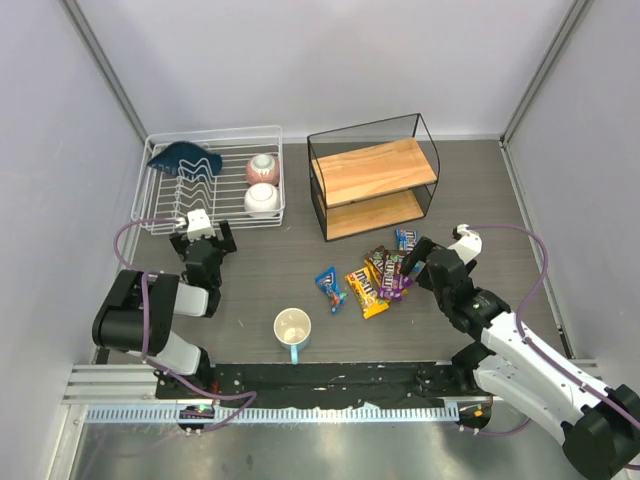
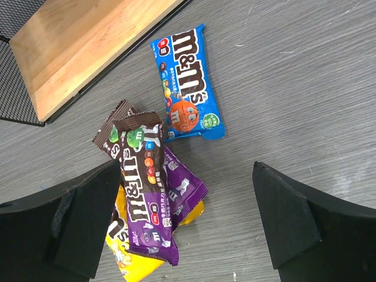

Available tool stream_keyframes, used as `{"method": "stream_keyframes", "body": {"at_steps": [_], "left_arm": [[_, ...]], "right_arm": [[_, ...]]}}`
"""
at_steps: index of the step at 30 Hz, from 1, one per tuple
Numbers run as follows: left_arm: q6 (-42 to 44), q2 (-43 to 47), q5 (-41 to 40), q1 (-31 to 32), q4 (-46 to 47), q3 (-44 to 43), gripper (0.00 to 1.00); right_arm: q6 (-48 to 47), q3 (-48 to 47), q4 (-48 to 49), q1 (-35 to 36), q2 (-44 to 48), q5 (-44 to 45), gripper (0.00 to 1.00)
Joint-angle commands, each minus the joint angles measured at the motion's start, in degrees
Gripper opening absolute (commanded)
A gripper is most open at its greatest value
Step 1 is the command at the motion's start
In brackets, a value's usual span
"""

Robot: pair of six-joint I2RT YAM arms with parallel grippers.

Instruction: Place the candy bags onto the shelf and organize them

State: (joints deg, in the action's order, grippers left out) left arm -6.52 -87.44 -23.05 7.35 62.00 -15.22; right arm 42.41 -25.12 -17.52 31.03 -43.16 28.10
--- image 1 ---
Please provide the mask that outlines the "purple candy bag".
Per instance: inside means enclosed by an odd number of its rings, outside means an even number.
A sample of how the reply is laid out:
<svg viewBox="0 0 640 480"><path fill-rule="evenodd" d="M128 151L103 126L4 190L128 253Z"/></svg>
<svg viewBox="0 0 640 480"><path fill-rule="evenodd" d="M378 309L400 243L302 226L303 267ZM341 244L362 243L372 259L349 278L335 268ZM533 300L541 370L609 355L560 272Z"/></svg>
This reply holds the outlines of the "purple candy bag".
<svg viewBox="0 0 640 480"><path fill-rule="evenodd" d="M364 256L364 261L374 274L392 274L394 272L392 255L395 253L395 250L388 250L384 246L379 246L368 252Z"/></svg>
<svg viewBox="0 0 640 480"><path fill-rule="evenodd" d="M399 250L392 255L394 272L383 273L381 287L384 293L400 294L403 289L409 289L414 284L414 279L401 273L403 255Z"/></svg>

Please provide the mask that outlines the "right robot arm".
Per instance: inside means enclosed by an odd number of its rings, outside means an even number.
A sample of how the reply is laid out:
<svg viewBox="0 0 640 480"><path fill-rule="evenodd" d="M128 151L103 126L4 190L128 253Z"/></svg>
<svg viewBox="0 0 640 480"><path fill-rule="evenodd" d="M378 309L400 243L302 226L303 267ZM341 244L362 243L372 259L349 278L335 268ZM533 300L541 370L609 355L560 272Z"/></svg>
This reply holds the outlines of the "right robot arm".
<svg viewBox="0 0 640 480"><path fill-rule="evenodd" d="M639 455L639 396L590 375L541 340L495 293L473 284L482 242L475 233L443 247L421 238L401 271L424 266L417 284L431 291L452 326L472 343L452 363L462 378L498 396L547 431L586 479L612 479Z"/></svg>

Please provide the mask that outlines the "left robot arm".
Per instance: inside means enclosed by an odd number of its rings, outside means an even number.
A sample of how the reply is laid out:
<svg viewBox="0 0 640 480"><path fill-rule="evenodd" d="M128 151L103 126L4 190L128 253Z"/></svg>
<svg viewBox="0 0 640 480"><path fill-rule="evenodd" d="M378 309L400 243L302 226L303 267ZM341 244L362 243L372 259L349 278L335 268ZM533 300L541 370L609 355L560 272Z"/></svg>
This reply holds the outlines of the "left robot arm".
<svg viewBox="0 0 640 480"><path fill-rule="evenodd" d="M221 300L221 265L237 251L229 222L217 228L192 213L174 219L170 243L184 263L180 275L143 272L127 265L118 273L92 326L96 346L139 355L158 370L212 382L212 367L203 348L172 329L176 314L211 318Z"/></svg>

